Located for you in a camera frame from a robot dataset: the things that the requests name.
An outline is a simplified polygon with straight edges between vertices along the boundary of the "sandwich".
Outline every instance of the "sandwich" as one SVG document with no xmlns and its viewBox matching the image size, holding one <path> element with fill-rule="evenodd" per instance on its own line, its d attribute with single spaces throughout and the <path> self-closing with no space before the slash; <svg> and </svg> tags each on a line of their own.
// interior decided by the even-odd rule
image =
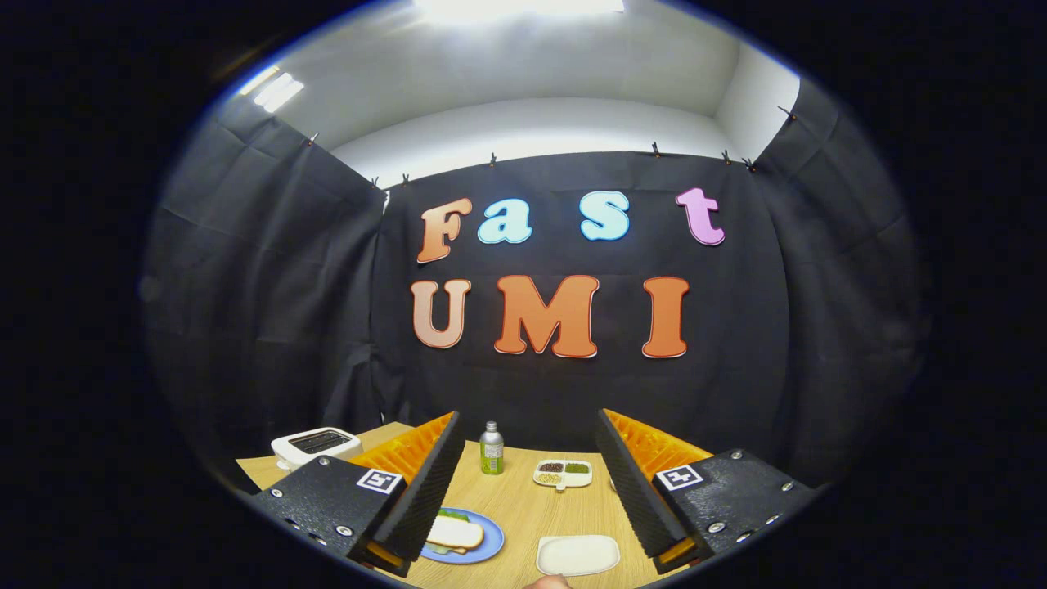
<svg viewBox="0 0 1047 589">
<path fill-rule="evenodd" d="M 425 542 L 426 547 L 438 554 L 465 554 L 483 544 L 484 528 L 469 522 L 467 516 L 441 509 Z"/>
</svg>

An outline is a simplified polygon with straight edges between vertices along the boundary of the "orange letter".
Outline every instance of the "orange letter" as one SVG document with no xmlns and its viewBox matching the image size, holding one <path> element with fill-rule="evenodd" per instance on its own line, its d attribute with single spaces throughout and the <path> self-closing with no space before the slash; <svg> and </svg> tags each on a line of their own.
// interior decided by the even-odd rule
<svg viewBox="0 0 1047 589">
<path fill-rule="evenodd" d="M 425 221 L 425 232 L 422 234 L 422 250 L 418 252 L 418 263 L 424 264 L 446 257 L 451 248 L 444 243 L 444 235 L 453 241 L 462 228 L 462 218 L 455 212 L 468 214 L 472 210 L 472 201 L 460 198 L 454 202 L 429 208 L 422 212 Z"/>
<path fill-rule="evenodd" d="M 502 338 L 494 349 L 504 355 L 522 355 L 527 344 L 520 340 L 520 324 L 527 331 L 534 352 L 541 354 L 560 326 L 560 336 L 553 344 L 553 354 L 561 358 L 593 358 L 596 344 L 589 334 L 593 293 L 600 280 L 591 275 L 569 275 L 560 282 L 547 308 L 541 294 L 529 275 L 506 275 L 498 279 L 498 290 L 505 294 L 506 312 L 502 322 Z"/>
<path fill-rule="evenodd" d="M 691 285 L 682 277 L 662 275 L 644 281 L 651 296 L 651 338 L 644 344 L 647 358 L 677 358 L 687 352 L 680 339 L 684 293 Z"/>
<path fill-rule="evenodd" d="M 437 292 L 437 282 L 420 279 L 410 285 L 410 291 L 415 293 L 415 336 L 421 343 L 440 349 L 459 343 L 465 327 L 465 293 L 471 287 L 468 279 L 447 280 L 444 285 L 447 291 L 447 330 L 437 332 L 432 327 L 432 296 Z"/>
</svg>

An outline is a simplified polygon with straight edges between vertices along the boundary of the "bread slice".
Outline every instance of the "bread slice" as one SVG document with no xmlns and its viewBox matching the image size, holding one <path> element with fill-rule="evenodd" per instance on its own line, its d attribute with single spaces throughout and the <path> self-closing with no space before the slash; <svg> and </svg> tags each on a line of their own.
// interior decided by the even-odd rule
<svg viewBox="0 0 1047 589">
<path fill-rule="evenodd" d="M 448 548 L 472 550 L 484 542 L 484 528 L 480 524 L 437 516 L 425 541 Z"/>
</svg>

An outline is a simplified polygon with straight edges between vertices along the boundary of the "white wall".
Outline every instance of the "white wall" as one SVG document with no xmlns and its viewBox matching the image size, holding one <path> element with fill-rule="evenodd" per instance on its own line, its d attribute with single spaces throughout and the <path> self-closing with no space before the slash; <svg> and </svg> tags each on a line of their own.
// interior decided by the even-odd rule
<svg viewBox="0 0 1047 589">
<path fill-rule="evenodd" d="M 682 110 L 599 98 L 531 98 L 421 116 L 331 153 L 379 186 L 485 163 L 591 151 L 659 151 L 720 157 L 733 143 L 712 118 Z"/>
<path fill-rule="evenodd" d="M 738 66 L 728 86 L 715 120 L 738 151 L 731 159 L 756 159 L 793 110 L 800 92 L 800 76 L 748 43 L 738 52 Z"/>
<path fill-rule="evenodd" d="M 331 150 L 379 186 L 490 160 L 591 151 L 650 151 L 756 159 L 785 121 L 800 77 L 747 43 L 710 118 L 601 98 L 528 98 L 458 108 L 394 124 Z"/>
</svg>

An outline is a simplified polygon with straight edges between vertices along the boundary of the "blue plate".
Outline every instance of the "blue plate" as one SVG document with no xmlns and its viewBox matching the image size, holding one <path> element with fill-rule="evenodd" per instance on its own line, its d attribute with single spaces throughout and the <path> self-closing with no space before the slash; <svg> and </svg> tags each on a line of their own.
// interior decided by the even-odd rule
<svg viewBox="0 0 1047 589">
<path fill-rule="evenodd" d="M 454 514 L 462 514 L 463 516 L 469 518 L 470 523 L 480 524 L 480 526 L 484 528 L 484 541 L 480 543 L 480 546 L 476 546 L 465 554 L 459 554 L 458 552 L 438 554 L 423 546 L 423 557 L 429 559 L 430 561 L 437 561 L 440 563 L 470 565 L 472 563 L 486 561 L 487 559 L 497 554 L 498 550 L 502 550 L 502 545 L 506 543 L 506 535 L 502 533 L 502 528 L 498 527 L 498 524 L 492 522 L 484 516 L 481 516 L 480 514 L 467 512 L 466 509 L 452 509 L 450 507 L 441 507 L 441 509 Z"/>
</svg>

